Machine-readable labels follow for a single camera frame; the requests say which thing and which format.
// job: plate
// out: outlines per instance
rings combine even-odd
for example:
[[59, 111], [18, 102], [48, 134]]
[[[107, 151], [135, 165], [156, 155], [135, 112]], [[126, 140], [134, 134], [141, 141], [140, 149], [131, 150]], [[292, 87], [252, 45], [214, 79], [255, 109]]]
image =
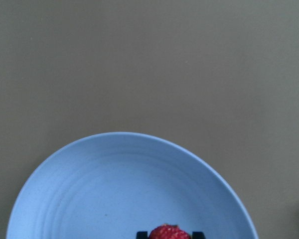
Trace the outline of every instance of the plate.
[[207, 239], [257, 239], [225, 180], [188, 150], [154, 136], [110, 132], [75, 141], [29, 177], [7, 239], [135, 239], [163, 223]]

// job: black object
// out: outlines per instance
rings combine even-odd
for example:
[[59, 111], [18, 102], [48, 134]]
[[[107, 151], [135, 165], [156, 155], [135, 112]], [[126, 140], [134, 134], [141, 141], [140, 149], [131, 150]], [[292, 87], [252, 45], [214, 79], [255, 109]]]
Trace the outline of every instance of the black object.
[[148, 233], [147, 232], [138, 232], [136, 234], [136, 239], [148, 239]]
[[203, 232], [193, 232], [192, 239], [206, 239]]
[[[193, 232], [192, 239], [206, 239], [203, 232]], [[137, 232], [136, 239], [148, 239], [147, 232]]]

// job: red strawberry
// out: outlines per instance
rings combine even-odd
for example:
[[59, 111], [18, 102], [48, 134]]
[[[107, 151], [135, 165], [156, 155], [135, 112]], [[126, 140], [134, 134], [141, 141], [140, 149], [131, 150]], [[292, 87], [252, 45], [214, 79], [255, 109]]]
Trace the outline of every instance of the red strawberry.
[[178, 226], [163, 224], [150, 233], [149, 239], [190, 239], [190, 235]]

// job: black holder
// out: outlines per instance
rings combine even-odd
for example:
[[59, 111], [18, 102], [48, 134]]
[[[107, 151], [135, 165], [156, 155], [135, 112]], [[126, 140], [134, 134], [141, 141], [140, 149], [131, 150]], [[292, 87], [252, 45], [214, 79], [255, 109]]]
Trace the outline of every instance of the black holder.
[[[206, 239], [203, 232], [193, 232], [191, 238], [192, 239]], [[137, 232], [136, 233], [136, 239], [149, 239], [148, 238], [148, 233], [146, 231]]]

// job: gray table surface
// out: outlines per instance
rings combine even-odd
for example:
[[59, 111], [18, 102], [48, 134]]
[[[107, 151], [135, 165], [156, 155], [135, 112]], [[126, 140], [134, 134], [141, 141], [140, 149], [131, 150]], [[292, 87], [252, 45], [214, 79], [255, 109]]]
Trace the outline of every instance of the gray table surface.
[[189, 149], [260, 238], [299, 239], [299, 0], [0, 0], [0, 238], [46, 157], [109, 131]]

